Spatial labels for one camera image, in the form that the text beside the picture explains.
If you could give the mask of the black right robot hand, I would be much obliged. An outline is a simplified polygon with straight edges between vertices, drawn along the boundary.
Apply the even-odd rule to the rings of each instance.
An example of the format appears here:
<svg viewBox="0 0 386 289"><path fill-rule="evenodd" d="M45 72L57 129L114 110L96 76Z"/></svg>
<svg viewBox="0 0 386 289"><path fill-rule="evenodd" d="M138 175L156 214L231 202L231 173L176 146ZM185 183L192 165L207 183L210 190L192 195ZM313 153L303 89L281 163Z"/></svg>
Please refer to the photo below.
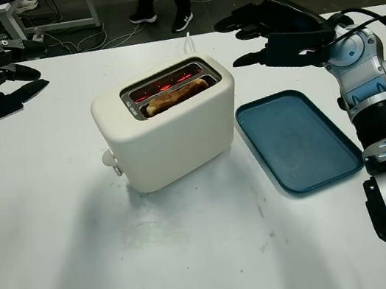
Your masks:
<svg viewBox="0 0 386 289"><path fill-rule="evenodd" d="M257 63L283 66L286 60L295 60L301 50L318 52L335 37L334 28L323 17L290 0L244 5L218 21L214 30L235 32L235 37L242 41L267 39L265 48L239 57L234 61L235 67Z"/></svg>

